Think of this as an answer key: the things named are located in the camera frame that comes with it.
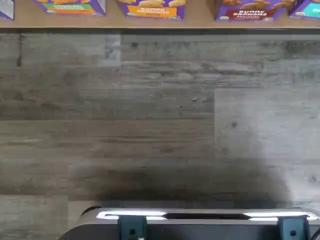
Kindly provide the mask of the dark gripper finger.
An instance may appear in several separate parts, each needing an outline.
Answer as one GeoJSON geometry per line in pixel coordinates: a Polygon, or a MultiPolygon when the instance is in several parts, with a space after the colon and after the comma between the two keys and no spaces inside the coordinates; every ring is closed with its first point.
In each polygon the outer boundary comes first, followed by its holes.
{"type": "Polygon", "coordinates": [[[118,218],[120,240],[146,240],[147,218],[142,215],[121,215],[118,218]]]}
{"type": "Polygon", "coordinates": [[[281,240],[310,240],[309,222],[306,216],[280,217],[277,222],[281,240]]]}

